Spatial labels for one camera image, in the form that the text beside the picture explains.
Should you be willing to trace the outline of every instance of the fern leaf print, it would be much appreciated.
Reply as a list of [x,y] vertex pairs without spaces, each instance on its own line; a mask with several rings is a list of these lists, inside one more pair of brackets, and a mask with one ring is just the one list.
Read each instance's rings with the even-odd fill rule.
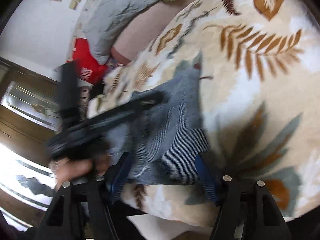
[[241,15],[241,13],[237,12],[234,6],[234,0],[222,0],[223,6],[226,9],[226,11],[230,14],[230,15]]
[[249,79],[252,78],[254,68],[258,73],[260,81],[265,80],[264,68],[269,69],[273,77],[277,76],[276,68],[283,74],[289,73],[288,65],[300,62],[298,54],[304,53],[296,45],[302,36],[302,29],[295,34],[288,36],[277,36],[276,34],[253,32],[253,27],[247,28],[246,25],[221,26],[211,24],[209,27],[221,29],[220,49],[226,51],[227,60],[234,57],[236,70],[243,65]]

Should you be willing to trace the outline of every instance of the gray pillow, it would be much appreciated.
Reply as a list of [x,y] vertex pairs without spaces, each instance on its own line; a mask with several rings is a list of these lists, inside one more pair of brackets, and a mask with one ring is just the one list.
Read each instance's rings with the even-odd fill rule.
[[84,28],[91,55],[103,65],[113,43],[126,25],[141,11],[159,0],[101,0]]

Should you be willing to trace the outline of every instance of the gray striped fabric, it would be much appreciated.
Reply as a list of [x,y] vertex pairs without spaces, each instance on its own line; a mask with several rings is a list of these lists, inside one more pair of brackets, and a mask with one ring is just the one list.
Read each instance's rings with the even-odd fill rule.
[[167,102],[153,107],[133,123],[123,124],[106,135],[112,162],[129,151],[134,160],[129,174],[137,184],[190,185],[200,183],[195,156],[210,150],[199,112],[201,55],[179,65],[175,77],[152,90],[135,92],[137,99],[163,91]]

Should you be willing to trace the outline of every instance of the pink fabric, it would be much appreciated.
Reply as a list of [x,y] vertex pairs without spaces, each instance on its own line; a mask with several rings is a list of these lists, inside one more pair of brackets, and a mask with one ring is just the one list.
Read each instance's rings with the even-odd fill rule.
[[133,60],[139,51],[144,50],[171,20],[193,1],[195,0],[156,3],[129,23],[119,35],[113,49],[128,60]]
[[123,55],[121,55],[116,49],[115,47],[111,48],[110,51],[110,55],[119,63],[123,64],[123,65],[128,65],[130,63],[131,60],[127,59],[126,57],[124,57]]

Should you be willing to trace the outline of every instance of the leaf pattern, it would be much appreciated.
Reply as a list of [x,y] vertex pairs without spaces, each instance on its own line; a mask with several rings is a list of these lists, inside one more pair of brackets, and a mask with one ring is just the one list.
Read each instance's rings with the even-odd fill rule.
[[273,195],[283,215],[292,215],[296,199],[300,190],[301,180],[294,167],[281,169],[269,176],[261,177],[274,169],[289,152],[285,148],[300,124],[302,114],[293,118],[260,152],[252,152],[263,135],[267,125],[266,103],[263,102],[255,112],[247,126],[239,132],[231,155],[226,152],[221,143],[220,125],[218,129],[218,143],[223,156],[227,157],[226,167],[236,178],[261,179],[265,182]]
[[282,39],[282,41],[281,41],[281,43],[280,43],[280,46],[279,46],[279,49],[278,49],[278,53],[284,48],[286,42],[287,42],[287,36],[285,36],[285,37]]
[[208,201],[207,195],[202,184],[193,185],[192,191],[184,201],[185,205],[197,205]]
[[279,37],[275,39],[273,42],[270,43],[270,45],[266,48],[264,53],[268,53],[270,50],[274,49],[276,46],[278,46],[280,40],[282,37]]
[[178,17],[176,18],[176,22],[180,19],[180,17],[182,17],[183,19],[187,18],[193,9],[198,9],[201,5],[202,5],[201,0],[193,2],[190,8],[186,9],[185,12],[178,15]]
[[134,198],[136,201],[137,208],[143,210],[143,200],[146,194],[145,185],[137,184],[133,188]]
[[116,88],[118,87],[119,85],[119,81],[120,81],[120,77],[122,75],[122,72],[123,72],[123,67],[119,69],[119,72],[117,73],[117,75],[115,76],[115,78],[113,79],[112,83],[111,83],[111,86],[110,86],[110,91],[109,93],[110,94],[113,94],[113,92],[116,90]]
[[150,68],[149,65],[145,62],[142,64],[141,68],[137,71],[135,76],[135,82],[133,84],[133,89],[139,91],[142,86],[146,83],[149,77],[152,77],[152,74],[156,71],[159,64],[154,68]]
[[182,28],[182,24],[179,24],[177,27],[168,30],[168,32],[160,38],[160,42],[156,51],[156,55],[159,54],[161,50],[163,50],[169,41],[172,41],[180,32]]
[[276,16],[283,2],[284,0],[253,0],[256,10],[268,21],[271,21]]
[[281,152],[281,150],[291,139],[300,123],[300,119],[301,114],[292,119],[262,151],[237,165],[237,170],[242,172],[243,176],[252,176],[252,174],[256,174],[256,171],[270,165],[270,158],[283,157],[286,151]]
[[257,48],[256,52],[259,52],[261,49],[263,49],[264,47],[266,47],[274,38],[274,36],[276,36],[275,34],[271,35],[270,37],[266,38],[263,42],[260,43],[259,47]]
[[284,186],[283,182],[275,179],[264,180],[271,195],[275,196],[278,207],[282,210],[287,209],[289,205],[289,190]]
[[158,36],[157,36],[153,41],[151,41],[151,44],[150,44],[150,47],[149,47],[149,52],[151,52],[151,51],[152,51],[153,46],[154,46],[154,44],[155,44],[156,40],[158,39],[158,37],[159,37],[159,35],[158,35]]
[[234,0],[222,0],[223,6],[226,9],[226,11],[230,14],[230,15],[241,15],[241,13],[237,12],[234,6]]
[[262,66],[262,62],[261,62],[259,54],[256,54],[256,63],[257,63],[257,68],[258,68],[260,80],[264,81],[263,66]]
[[301,178],[293,166],[281,169],[262,179],[273,195],[283,216],[291,217],[300,192]]
[[183,45],[184,43],[184,38],[190,34],[192,32],[192,30],[195,28],[196,26],[196,22],[201,19],[201,18],[204,18],[204,17],[207,17],[209,15],[209,13],[213,10],[215,10],[217,7],[214,7],[212,8],[210,11],[204,11],[203,14],[193,18],[191,21],[190,21],[190,24],[189,26],[187,27],[187,29],[184,31],[184,33],[178,38],[178,43],[173,47],[172,51],[168,53],[167,55],[167,59],[170,59],[173,57],[173,54],[175,54],[179,48]]
[[239,133],[232,151],[232,163],[239,162],[253,150],[265,130],[266,123],[266,104],[263,102],[248,125]]
[[244,54],[244,66],[247,70],[249,79],[252,78],[254,65],[257,68],[257,72],[261,82],[265,80],[264,64],[267,65],[273,77],[277,76],[276,66],[284,74],[288,74],[289,70],[284,60],[289,64],[291,64],[292,62],[300,62],[297,54],[304,53],[303,49],[298,49],[295,47],[301,39],[301,29],[298,30],[295,34],[291,35],[287,42],[287,36],[285,36],[284,38],[282,36],[276,37],[276,34],[267,36],[267,33],[260,34],[260,31],[251,34],[253,27],[245,29],[246,25],[228,25],[226,27],[220,25],[209,25],[204,29],[208,27],[217,27],[222,29],[220,35],[221,51],[223,51],[225,47],[227,47],[228,60],[230,60],[232,55],[235,54],[236,70],[240,69],[242,56]]

